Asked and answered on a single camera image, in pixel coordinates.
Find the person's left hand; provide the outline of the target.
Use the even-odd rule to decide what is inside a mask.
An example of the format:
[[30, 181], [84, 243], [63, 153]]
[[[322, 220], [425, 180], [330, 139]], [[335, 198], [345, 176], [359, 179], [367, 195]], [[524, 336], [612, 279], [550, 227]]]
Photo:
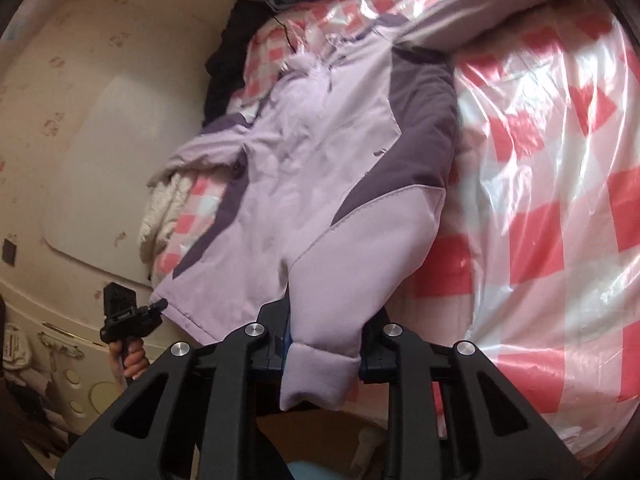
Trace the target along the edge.
[[108, 345], [108, 362], [116, 382], [123, 387], [140, 377], [150, 366], [141, 338], [130, 338], [126, 347], [121, 341]]

